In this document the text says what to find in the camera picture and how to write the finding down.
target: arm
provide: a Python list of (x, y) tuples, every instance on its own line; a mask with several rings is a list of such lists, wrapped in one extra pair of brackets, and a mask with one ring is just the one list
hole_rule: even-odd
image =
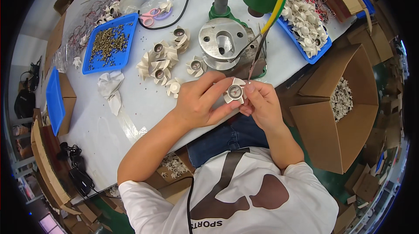
[(118, 184), (148, 179), (183, 135), (196, 127), (215, 125), (238, 108), (240, 103), (233, 101), (212, 109), (232, 83), (232, 78), (226, 78), (220, 72), (207, 72), (199, 80), (182, 84), (176, 107), (141, 137), (122, 159)]
[(278, 96), (271, 84), (251, 81), (246, 84), (245, 94), (249, 99), (240, 112), (252, 115), (256, 124), (265, 132), (272, 160), (280, 169), (304, 161), (304, 153), (282, 120)]

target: hand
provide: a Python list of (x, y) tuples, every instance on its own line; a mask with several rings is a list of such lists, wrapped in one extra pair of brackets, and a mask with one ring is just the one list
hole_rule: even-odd
[(171, 113), (188, 130), (215, 125), (240, 106), (234, 100), (212, 109), (212, 105), (232, 84), (233, 78), (226, 78), (225, 74), (217, 71), (207, 72), (196, 81), (183, 83), (176, 107)]
[(256, 124), (265, 133), (277, 132), (285, 127), (280, 101), (271, 84), (252, 80), (245, 85), (244, 92), (248, 100), (239, 107), (243, 115), (252, 115)]

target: white rag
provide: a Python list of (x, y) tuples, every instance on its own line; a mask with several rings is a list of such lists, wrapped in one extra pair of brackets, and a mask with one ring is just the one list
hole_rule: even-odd
[(104, 97), (111, 107), (111, 112), (115, 116), (118, 115), (121, 108), (121, 95), (119, 94), (119, 87), (124, 80), (124, 75), (121, 70), (113, 71), (112, 73), (104, 73), (99, 77), (98, 86), (99, 93)]

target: yellow wire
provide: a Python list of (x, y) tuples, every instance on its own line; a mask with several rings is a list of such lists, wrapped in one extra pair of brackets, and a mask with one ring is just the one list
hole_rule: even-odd
[(274, 7), (274, 11), (272, 11), (271, 16), (269, 17), (268, 22), (266, 23), (266, 25), (262, 28), (261, 33), (265, 33), (266, 31), (268, 31), (268, 29), (271, 27), (271, 25), (273, 24), (274, 20), (276, 19), (276, 16), (278, 15), (278, 13), (280, 13), (280, 9), (282, 6), (284, 0), (277, 0), (275, 7)]

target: black bag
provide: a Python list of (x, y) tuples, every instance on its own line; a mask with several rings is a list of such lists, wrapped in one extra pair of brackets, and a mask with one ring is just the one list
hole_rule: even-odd
[[(26, 89), (20, 90), (15, 101), (15, 113), (18, 119), (32, 117), (35, 108), (35, 94)], [(23, 124), (27, 128), (32, 127), (32, 123)]]

